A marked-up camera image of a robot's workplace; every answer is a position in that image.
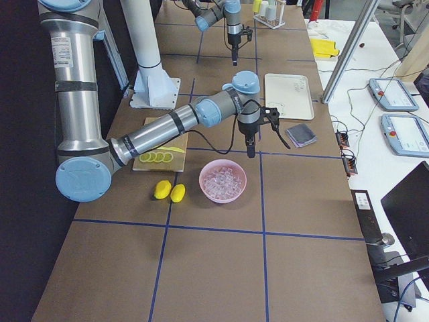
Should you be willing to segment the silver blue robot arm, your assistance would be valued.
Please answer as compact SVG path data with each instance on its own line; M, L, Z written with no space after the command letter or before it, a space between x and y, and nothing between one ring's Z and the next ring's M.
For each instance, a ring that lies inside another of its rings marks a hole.
M242 24L241 2L239 0L212 1L214 5L203 8L199 1L182 1L186 9L194 15L194 22L201 32L224 20L225 46L231 52L233 66L238 64L239 50L252 40L253 30Z
M113 174L128 162L191 132L197 125L212 127L234 117L233 129L245 137L248 157L255 155L255 134L263 124L280 126L275 108L259 102L259 79L241 71L211 96L176 107L179 80L164 70L149 1L122 1L133 49L139 65L135 90L142 103L168 113L120 138L101 135L93 41L108 31L102 1L39 1L41 25L49 32L62 120L57 148L56 186L68 199L90 202L109 189Z

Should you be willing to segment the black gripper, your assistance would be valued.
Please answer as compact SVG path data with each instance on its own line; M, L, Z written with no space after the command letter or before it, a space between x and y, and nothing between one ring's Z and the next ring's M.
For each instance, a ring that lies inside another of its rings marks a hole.
M276 108L263 107L256 100L248 100L244 103L243 110L238 116L239 131L245 136L247 157L255 157L255 135L261 125L270 124L271 129L277 134L281 143L290 149L290 145L280 134L280 114Z
M237 65L238 49L243 36L250 42L252 40L253 30L249 26L245 27L241 23L235 25L227 24L227 41L231 46L231 60L233 65Z

